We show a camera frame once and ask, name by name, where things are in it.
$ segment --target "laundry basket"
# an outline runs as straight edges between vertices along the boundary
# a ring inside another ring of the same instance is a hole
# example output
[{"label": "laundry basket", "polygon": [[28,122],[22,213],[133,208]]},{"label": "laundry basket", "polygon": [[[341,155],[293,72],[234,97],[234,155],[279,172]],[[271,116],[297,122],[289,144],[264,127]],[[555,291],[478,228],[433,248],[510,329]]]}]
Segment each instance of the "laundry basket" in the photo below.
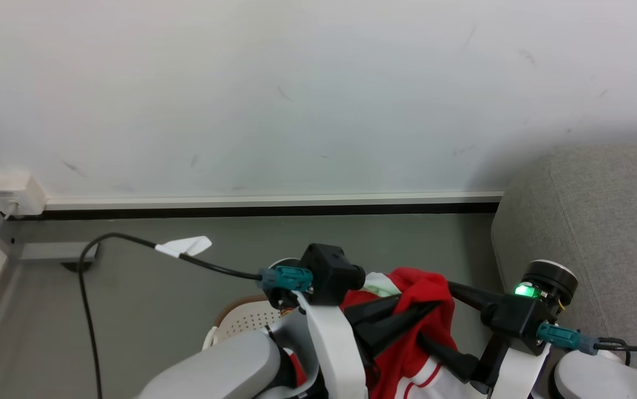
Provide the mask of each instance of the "laundry basket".
[{"label": "laundry basket", "polygon": [[220,312],[203,342],[203,350],[232,336],[261,329],[280,317],[265,295],[255,295],[234,301]]}]

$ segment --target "white power adapter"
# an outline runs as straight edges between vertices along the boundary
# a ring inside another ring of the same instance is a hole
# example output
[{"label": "white power adapter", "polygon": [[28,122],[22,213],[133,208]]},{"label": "white power adapter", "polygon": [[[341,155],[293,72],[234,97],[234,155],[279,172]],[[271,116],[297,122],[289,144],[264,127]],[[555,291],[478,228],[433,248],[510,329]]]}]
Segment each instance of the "white power adapter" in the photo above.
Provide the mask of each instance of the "white power adapter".
[{"label": "white power adapter", "polygon": [[47,201],[45,192],[27,172],[0,172],[0,212],[41,214]]}]

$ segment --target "gray fabric upholstery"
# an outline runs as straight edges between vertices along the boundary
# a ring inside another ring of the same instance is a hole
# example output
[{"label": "gray fabric upholstery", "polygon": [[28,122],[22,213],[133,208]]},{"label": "gray fabric upholstery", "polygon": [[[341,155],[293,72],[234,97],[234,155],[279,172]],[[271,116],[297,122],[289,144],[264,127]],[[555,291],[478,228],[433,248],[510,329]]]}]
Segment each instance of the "gray fabric upholstery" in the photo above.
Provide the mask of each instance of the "gray fabric upholstery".
[{"label": "gray fabric upholstery", "polygon": [[506,190],[491,238],[506,290],[531,260],[559,262],[579,279],[560,323],[637,345],[637,144],[541,159]]}]

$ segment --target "red garment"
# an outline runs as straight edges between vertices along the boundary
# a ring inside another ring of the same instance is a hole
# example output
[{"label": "red garment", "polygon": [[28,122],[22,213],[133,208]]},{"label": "red garment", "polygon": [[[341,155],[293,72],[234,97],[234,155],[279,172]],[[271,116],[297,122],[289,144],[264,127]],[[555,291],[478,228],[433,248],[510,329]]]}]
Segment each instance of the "red garment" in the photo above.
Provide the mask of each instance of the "red garment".
[{"label": "red garment", "polygon": [[[454,300],[449,293],[447,280],[440,274],[414,268],[398,268],[387,277],[402,291],[395,314],[405,311],[412,303],[440,300],[442,305],[375,359],[381,376],[375,389],[370,392],[371,399],[392,399],[400,379],[415,376],[425,366],[429,356],[417,344],[417,333],[420,331],[433,341],[457,349],[450,333]],[[372,293],[349,291],[342,308],[376,299],[377,296]]]}]

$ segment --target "baseboard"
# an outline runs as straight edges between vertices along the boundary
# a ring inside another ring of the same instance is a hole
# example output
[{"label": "baseboard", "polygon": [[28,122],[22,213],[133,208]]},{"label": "baseboard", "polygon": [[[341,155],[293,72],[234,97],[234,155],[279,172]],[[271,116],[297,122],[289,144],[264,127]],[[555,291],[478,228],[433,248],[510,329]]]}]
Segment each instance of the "baseboard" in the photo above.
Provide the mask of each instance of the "baseboard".
[{"label": "baseboard", "polygon": [[46,211],[311,207],[336,205],[456,204],[498,202],[503,192],[410,192],[404,194],[284,195],[266,197],[50,198]]}]

